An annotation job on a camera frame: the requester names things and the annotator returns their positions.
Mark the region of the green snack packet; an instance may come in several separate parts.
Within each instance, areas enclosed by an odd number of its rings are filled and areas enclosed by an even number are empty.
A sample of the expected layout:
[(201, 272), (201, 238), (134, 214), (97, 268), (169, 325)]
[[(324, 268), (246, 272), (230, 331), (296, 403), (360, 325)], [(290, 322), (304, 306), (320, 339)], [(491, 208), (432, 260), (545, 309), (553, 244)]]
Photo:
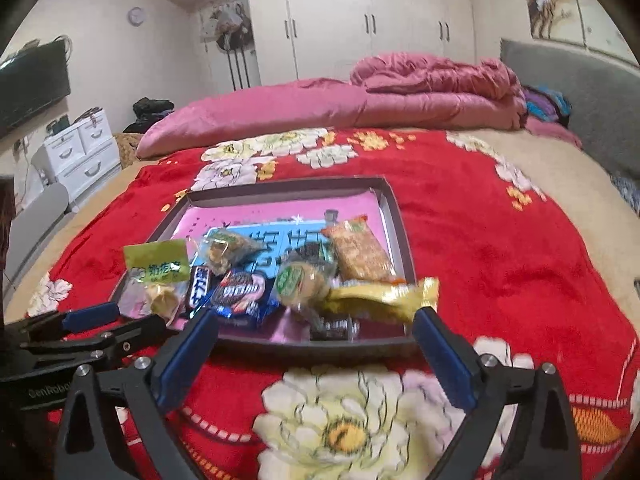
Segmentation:
[(167, 326), (175, 322), (188, 289), (191, 267), (182, 238), (122, 248), (125, 281), (117, 303), (126, 318), (158, 315)]

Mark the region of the blue Oreo-style cookie packet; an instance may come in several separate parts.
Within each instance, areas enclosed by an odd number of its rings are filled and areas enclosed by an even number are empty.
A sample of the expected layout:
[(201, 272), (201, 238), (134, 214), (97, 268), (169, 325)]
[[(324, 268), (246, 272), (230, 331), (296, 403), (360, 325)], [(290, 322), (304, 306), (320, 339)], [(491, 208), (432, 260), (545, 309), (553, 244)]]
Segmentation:
[(205, 296), (202, 307), (212, 309), (222, 325), (258, 330), (280, 307), (273, 283), (262, 271), (231, 269)]

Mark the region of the clear green-label snack packet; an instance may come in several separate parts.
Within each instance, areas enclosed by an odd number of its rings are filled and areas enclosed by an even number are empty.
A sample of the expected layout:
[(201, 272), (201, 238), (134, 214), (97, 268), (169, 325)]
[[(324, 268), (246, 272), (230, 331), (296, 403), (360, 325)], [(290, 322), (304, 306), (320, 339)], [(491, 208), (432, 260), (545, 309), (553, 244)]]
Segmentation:
[(265, 248), (262, 242), (249, 236), (228, 229), (214, 229), (200, 241), (198, 254), (213, 274), (224, 275)]

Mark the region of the clear pastry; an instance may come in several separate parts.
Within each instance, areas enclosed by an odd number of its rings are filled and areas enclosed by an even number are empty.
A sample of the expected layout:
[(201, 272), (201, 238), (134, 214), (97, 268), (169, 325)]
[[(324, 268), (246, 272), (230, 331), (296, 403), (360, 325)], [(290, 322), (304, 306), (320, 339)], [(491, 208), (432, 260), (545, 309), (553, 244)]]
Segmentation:
[(274, 293), (282, 306), (309, 324), (320, 322), (318, 304), (328, 296), (335, 273), (333, 263), (290, 260), (282, 264), (274, 280)]

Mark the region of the small dark candy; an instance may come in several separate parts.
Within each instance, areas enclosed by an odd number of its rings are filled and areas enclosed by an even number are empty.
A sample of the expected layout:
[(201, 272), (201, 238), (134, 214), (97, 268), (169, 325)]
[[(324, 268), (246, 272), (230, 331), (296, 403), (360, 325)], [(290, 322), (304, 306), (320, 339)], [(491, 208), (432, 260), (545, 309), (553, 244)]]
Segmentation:
[(312, 341), (353, 341), (360, 332), (357, 320), (346, 318), (318, 318), (310, 324), (309, 339)]

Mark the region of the yellow snack packet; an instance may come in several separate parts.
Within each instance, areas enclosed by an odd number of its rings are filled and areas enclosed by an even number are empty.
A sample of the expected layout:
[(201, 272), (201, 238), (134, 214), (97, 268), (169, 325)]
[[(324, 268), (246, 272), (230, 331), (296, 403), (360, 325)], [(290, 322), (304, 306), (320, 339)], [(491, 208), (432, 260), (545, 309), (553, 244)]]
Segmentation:
[(422, 308), (437, 310), (439, 279), (416, 284), (350, 281), (332, 288), (320, 307), (333, 314), (390, 324), (411, 324)]

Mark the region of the black Snickers bar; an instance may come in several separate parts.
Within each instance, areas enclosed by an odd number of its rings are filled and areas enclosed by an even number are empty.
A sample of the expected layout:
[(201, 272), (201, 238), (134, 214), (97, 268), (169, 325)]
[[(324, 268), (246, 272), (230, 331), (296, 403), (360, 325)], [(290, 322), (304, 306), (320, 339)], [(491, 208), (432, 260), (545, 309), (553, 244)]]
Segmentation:
[(195, 310), (202, 304), (212, 284), (212, 272), (207, 266), (194, 266), (186, 294), (186, 317), (192, 318)]

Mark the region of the black snack packet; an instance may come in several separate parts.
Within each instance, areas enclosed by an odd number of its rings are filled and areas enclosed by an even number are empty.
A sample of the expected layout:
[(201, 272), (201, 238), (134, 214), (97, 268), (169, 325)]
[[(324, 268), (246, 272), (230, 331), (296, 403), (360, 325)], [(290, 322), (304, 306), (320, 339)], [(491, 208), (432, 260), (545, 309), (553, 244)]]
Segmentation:
[(329, 243), (307, 242), (296, 248), (290, 248), (281, 258), (282, 263), (306, 262), (313, 266), (318, 266), (329, 274), (335, 273), (337, 269), (334, 250)]

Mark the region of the dark grey shallow tray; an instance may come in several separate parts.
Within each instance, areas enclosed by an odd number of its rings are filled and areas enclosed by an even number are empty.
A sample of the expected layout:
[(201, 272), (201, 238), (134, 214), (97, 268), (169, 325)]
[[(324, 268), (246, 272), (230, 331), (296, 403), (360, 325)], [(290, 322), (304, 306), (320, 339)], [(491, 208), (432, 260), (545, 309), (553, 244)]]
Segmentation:
[[(310, 179), (337, 180), (364, 178), (384, 179), (382, 177), (332, 177)], [(310, 179), (273, 181), (261, 184), (274, 182), (292, 182)], [(175, 206), (172, 206), (169, 209), (168, 214), (170, 214), (172, 208), (174, 208)], [(324, 220), (326, 220), (327, 216), (334, 216), (335, 218), (337, 218), (337, 213), (335, 211), (328, 211), (324, 215)], [(149, 239), (152, 240), (152, 242), (160, 241), (154, 237), (154, 234), (156, 233), (157, 229), (163, 224), (165, 218), (163, 218), (160, 224), (150, 235)], [(184, 238), (184, 240), (186, 240), (186, 247), (188, 248), (188, 256), (190, 258), (190, 261), (194, 264), (201, 264), (203, 261), (203, 259), (198, 254), (195, 245), (204, 236), (200, 238)], [(254, 255), (252, 258), (248, 259), (245, 265), (245, 269), (248, 272), (259, 271), (252, 270), (250, 266), (262, 252), (258, 252), (257, 255)], [(274, 278), (278, 274), (280, 260), (286, 252), (284, 252), (282, 255), (280, 255), (279, 258), (277, 258), (277, 273), (273, 276), (269, 276), (266, 274), (268, 278)], [(397, 356), (398, 354), (408, 354), (414, 348), (414, 343), (410, 336), (409, 327), (405, 325), (379, 323), (370, 320), (361, 320), (358, 322), (360, 325), (360, 332), (357, 338), (353, 341), (312, 341), (309, 339), (308, 325), (303, 323), (302, 321), (299, 321), (299, 319), (296, 318), (291, 311), (286, 310), (285, 308), (279, 308), (265, 320), (264, 324), (262, 324), (262, 326), (260, 326), (258, 330), (243, 330), (242, 328), (236, 328), (227, 325), (221, 326), (219, 332), (219, 340), (227, 347), (252, 348), (277, 354), (293, 353), (296, 354), (296, 356), (311, 356), (312, 358), (319, 359), (337, 359), (343, 354), (347, 353), (352, 353), (354, 356), (356, 356), (356, 358), (363, 359), (372, 358), (372, 356)]]

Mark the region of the black clothes pile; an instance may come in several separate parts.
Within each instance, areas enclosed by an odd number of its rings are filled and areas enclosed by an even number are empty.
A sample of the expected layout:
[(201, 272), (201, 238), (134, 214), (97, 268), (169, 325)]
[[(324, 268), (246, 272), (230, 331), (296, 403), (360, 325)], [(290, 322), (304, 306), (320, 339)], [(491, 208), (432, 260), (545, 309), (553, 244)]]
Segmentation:
[(169, 100), (152, 100), (142, 98), (132, 106), (136, 120), (128, 125), (123, 133), (146, 133), (152, 125), (156, 124), (175, 109), (175, 104)]

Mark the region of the orange cracker packet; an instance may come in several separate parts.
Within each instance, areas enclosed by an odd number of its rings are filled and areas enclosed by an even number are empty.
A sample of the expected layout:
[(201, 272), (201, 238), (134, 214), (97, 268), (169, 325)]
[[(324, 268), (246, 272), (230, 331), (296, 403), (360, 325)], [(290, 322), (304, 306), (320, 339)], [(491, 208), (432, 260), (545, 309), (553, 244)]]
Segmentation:
[(390, 256), (368, 225), (367, 216), (358, 216), (321, 230), (337, 258), (343, 281), (402, 284), (405, 279), (393, 266)]

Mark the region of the white wardrobe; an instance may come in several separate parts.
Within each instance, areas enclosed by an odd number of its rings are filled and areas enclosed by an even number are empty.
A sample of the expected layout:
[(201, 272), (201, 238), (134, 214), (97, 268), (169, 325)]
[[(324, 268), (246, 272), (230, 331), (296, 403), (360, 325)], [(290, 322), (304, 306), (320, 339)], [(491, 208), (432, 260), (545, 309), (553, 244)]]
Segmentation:
[[(220, 0), (170, 0), (201, 8)], [(370, 55), (419, 52), (475, 60), (471, 0), (247, 0), (262, 84), (345, 79)]]

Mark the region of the pink quilt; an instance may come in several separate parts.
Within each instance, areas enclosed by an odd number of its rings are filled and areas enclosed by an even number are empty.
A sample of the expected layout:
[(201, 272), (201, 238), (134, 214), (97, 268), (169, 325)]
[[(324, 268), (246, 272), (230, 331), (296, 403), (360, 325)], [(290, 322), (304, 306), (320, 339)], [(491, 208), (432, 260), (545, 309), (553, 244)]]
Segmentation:
[(301, 79), (192, 102), (152, 125), (137, 155), (151, 159), (221, 141), (319, 127), (527, 129), (535, 136), (582, 144), (566, 127), (529, 114), (518, 76), (498, 58), (468, 64), (394, 52), (363, 58), (348, 80)]

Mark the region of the wall-mounted black television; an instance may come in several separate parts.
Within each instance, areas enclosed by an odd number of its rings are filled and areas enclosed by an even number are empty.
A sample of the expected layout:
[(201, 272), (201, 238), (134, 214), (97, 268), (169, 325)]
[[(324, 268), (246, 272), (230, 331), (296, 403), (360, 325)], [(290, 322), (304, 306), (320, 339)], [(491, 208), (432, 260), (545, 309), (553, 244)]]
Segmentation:
[(28, 49), (1, 64), (1, 136), (70, 94), (63, 40)]

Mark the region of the round wall clock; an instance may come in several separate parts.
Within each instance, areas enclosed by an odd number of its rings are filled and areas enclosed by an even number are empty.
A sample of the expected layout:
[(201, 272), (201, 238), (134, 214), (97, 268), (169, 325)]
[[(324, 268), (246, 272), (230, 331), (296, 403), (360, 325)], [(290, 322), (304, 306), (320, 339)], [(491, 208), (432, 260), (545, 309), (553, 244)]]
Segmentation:
[(146, 20), (145, 10), (140, 6), (134, 6), (127, 12), (127, 21), (131, 26), (139, 27)]

